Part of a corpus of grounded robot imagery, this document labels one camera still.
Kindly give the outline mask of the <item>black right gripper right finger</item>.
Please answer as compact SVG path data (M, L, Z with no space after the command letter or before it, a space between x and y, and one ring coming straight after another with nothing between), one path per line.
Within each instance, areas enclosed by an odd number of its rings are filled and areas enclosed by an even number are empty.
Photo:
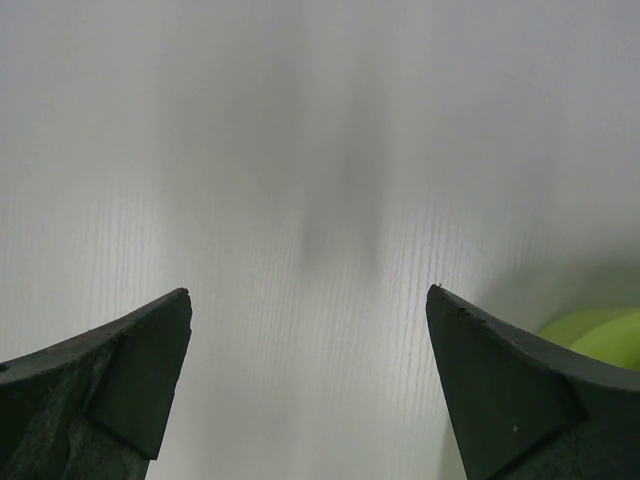
M639 375L432 285L426 317L469 479L636 479Z

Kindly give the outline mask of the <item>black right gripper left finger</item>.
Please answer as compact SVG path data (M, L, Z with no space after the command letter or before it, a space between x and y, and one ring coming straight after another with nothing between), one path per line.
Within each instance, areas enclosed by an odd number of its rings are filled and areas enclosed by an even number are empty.
M1 364L4 479L143 479L163 442L191 337L178 288Z

